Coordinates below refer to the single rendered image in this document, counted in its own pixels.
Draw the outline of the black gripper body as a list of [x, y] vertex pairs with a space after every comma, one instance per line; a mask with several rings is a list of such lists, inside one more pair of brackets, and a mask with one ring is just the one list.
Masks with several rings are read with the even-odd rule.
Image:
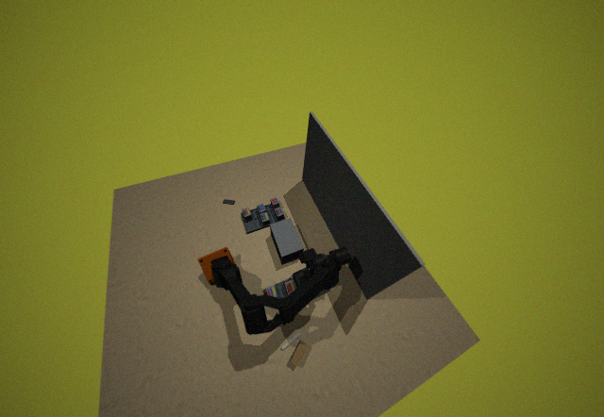
[[[342, 266], [339, 266], [339, 271], [342, 269]], [[305, 274], [303, 274], [302, 270], [293, 274], [293, 279], [296, 287], [300, 287], [304, 282], [306, 282], [309, 278], [312, 277], [314, 271], [308, 270]]]

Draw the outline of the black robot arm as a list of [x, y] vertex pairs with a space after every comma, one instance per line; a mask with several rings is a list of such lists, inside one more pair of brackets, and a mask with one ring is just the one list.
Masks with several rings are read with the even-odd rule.
[[[303, 257], [304, 256], [304, 257]], [[306, 263], [307, 270], [314, 271], [311, 278], [284, 298], [270, 295], [250, 295], [243, 285], [239, 268], [230, 263], [227, 256], [214, 259], [211, 271], [216, 288], [230, 291], [243, 316], [246, 332], [260, 334], [271, 332], [281, 324], [289, 323], [321, 291], [330, 290], [339, 283], [339, 266], [352, 262], [347, 248], [339, 248], [329, 255], [316, 254], [309, 249], [299, 255], [301, 263]], [[264, 306], [278, 309], [276, 318], [267, 320]]]

